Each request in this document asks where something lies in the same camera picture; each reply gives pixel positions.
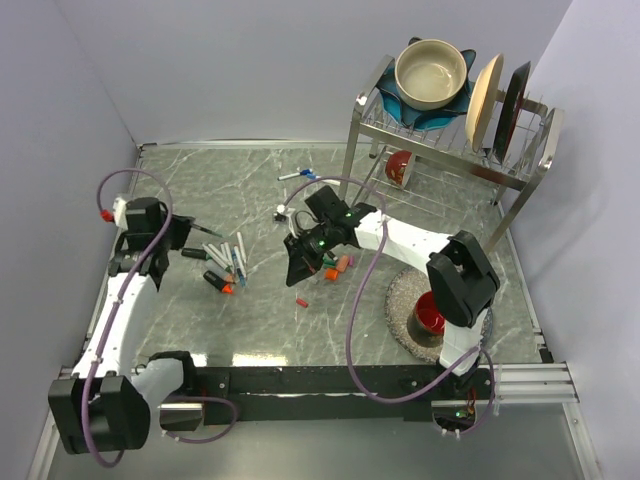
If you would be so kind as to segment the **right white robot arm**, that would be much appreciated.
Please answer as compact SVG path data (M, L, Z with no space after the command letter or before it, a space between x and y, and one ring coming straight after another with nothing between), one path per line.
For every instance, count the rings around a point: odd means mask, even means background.
M475 368L482 329L500 288L476 237L464 230L454 235L425 230L367 203L350 206L330 186L310 195L305 203L317 223L285 237L286 285L294 286L314 275L323 266L324 255L339 245L387 255L421 271L444 317L439 390L449 398L463 396L472 387L470 371Z

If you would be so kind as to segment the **green capped marker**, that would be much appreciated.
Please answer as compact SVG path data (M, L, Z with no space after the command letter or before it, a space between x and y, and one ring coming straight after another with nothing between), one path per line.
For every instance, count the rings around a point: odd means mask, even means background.
M226 254L226 250L225 250L225 246L224 246L224 243L223 243L223 242L221 242L221 243L219 244L219 248L220 248L220 251L221 251L221 253L222 253L222 257L223 257L223 259L224 259L224 260L226 261L226 263L227 263L227 266L228 266L229 268L231 268L231 269L232 269L232 261L229 259L229 257L228 257L228 256L227 256L227 254Z
M202 248L204 249L204 251L207 253L207 255L217 264L219 265L222 269L227 270L229 265L226 261L225 258L223 258L217 250L215 250L214 248L212 248L210 245L203 243L202 244Z

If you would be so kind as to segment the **dark blue pen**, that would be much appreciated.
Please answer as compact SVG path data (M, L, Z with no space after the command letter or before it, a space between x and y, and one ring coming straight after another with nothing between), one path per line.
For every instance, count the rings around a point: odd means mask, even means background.
M241 255L240 248L235 245L232 250L232 258L236 264L236 269L238 270L238 276L240 283L243 287L247 285L247 272L245 268L245 264Z

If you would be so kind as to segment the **black green highlighter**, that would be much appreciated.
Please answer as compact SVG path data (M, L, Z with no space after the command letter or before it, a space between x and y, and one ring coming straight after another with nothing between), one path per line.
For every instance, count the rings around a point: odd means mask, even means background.
M203 249L197 248L183 248L181 250L181 255L186 258L198 259L198 260L206 260L207 253Z

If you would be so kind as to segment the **black orange highlighter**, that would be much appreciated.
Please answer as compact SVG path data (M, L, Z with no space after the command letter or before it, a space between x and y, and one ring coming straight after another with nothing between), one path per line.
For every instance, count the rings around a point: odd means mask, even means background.
M215 273L207 270L204 272L203 278L209 285L213 286L218 292L222 294L228 294L228 295L233 294L233 288L231 284L223 280L222 278L220 278Z

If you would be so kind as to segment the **orange highlighter cap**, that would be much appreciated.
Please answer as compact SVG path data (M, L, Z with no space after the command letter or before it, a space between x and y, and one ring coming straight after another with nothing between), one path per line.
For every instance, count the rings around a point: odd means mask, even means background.
M336 269L328 269L325 271L325 278L331 281L335 281L339 276L339 272Z

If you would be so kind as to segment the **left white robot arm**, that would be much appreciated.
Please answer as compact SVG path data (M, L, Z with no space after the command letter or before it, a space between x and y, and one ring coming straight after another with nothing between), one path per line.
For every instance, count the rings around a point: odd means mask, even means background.
M187 351L152 355L132 374L142 327L169 267L168 253L189 234L186 217L169 218L153 197L116 198L105 214L122 232L107 268L107 291L94 333L71 375L52 382L48 402L61 442L71 455L137 450L153 414L168 397L184 402L199 378Z

